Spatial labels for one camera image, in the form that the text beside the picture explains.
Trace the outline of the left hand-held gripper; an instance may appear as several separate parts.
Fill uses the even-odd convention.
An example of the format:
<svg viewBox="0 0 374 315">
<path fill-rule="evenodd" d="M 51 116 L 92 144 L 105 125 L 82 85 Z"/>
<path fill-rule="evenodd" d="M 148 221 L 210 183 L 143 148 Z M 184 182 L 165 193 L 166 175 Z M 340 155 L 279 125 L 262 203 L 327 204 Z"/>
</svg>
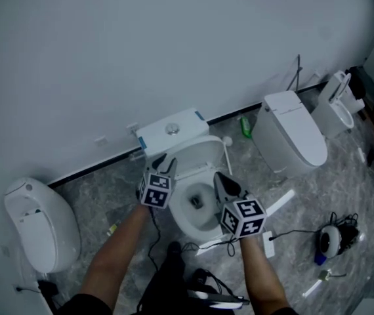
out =
<svg viewBox="0 0 374 315">
<path fill-rule="evenodd" d="M 165 209 L 173 193 L 173 178 L 177 171 L 178 161 L 173 158 L 165 171 L 161 164 L 167 154 L 155 156 L 151 165 L 145 167 L 140 184 L 138 185 L 138 199 L 142 205 Z"/>
</svg>

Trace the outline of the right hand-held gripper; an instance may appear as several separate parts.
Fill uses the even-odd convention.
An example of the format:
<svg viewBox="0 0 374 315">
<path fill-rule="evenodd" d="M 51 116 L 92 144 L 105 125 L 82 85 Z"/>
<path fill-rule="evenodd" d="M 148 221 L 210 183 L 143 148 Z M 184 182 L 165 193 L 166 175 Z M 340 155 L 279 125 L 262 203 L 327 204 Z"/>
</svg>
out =
<svg viewBox="0 0 374 315">
<path fill-rule="evenodd" d="M 261 233 L 268 216 L 257 197 L 248 190 L 241 191 L 238 182 L 220 171 L 214 174 L 213 184 L 222 233 L 235 239 Z"/>
</svg>

